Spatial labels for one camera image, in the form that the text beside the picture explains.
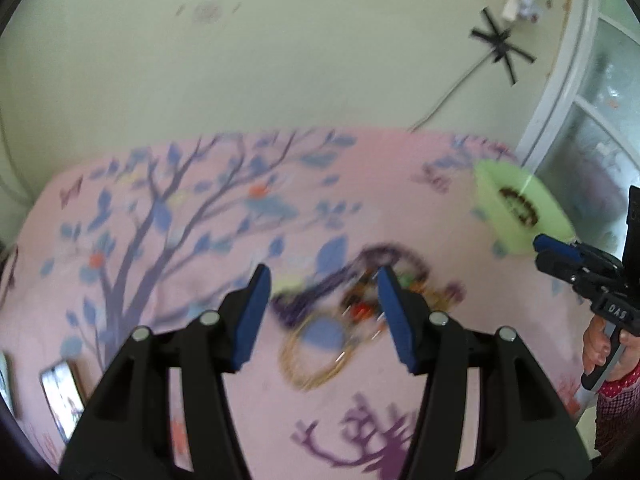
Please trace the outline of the person's right hand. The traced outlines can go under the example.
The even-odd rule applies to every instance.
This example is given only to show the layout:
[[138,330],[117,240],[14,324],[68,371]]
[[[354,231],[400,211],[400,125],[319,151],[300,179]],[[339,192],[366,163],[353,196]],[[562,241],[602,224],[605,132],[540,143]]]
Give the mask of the person's right hand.
[[[600,316],[593,315],[582,342],[582,364],[586,374],[591,374],[597,366],[605,364],[608,355],[611,353],[611,341],[605,335],[605,320]],[[610,382],[616,382],[630,374],[639,364],[640,339],[623,330],[620,333],[620,346],[624,349],[620,360],[608,375]]]

